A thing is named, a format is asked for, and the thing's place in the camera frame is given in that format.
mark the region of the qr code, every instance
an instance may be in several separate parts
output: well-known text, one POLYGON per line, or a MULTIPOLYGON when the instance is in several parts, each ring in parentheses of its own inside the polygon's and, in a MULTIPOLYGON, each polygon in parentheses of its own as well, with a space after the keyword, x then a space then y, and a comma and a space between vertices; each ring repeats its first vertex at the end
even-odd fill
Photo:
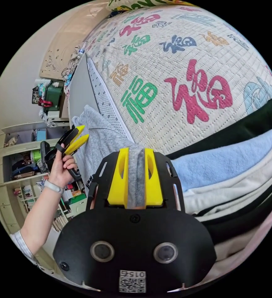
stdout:
POLYGON ((119 291, 122 293, 145 293, 146 275, 144 271, 120 271, 119 291))

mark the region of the red strap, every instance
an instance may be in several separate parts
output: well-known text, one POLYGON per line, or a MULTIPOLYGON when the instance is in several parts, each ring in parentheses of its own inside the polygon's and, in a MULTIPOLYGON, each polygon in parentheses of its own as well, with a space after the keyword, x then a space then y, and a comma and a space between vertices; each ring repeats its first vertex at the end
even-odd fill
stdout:
POLYGON ((43 100, 41 97, 39 98, 39 101, 38 101, 38 105, 39 106, 43 106, 45 108, 48 108, 50 106, 53 106, 53 103, 52 102, 48 102, 46 100, 43 100))

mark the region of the plastic bottle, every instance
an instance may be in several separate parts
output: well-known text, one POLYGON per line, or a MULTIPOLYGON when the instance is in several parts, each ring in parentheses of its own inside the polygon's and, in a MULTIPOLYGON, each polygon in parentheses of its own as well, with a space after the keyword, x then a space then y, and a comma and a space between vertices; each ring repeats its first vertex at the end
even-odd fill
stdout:
POLYGON ((84 45, 82 46, 82 48, 78 51, 78 55, 77 55, 77 59, 80 59, 83 54, 84 54, 84 49, 85 49, 86 43, 84 43, 84 45))

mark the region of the cable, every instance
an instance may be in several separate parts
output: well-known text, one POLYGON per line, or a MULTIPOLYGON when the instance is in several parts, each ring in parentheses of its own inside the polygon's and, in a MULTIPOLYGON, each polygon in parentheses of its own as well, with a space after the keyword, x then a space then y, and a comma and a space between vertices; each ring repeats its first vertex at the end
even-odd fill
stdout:
POLYGON ((39 117, 41 117, 48 127, 56 127, 56 124, 53 121, 48 121, 48 116, 46 115, 44 108, 40 109, 39 117))

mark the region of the black cloth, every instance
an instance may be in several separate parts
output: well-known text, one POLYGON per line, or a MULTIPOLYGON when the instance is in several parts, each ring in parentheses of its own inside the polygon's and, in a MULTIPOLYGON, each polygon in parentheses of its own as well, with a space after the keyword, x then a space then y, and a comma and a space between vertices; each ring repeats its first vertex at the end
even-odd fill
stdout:
POLYGON ((272 186, 251 204, 233 214, 203 222, 214 245, 246 233, 260 225, 272 212, 272 186))
POLYGON ((168 154, 171 160, 250 140, 272 129, 272 99, 245 118, 188 147, 168 154))

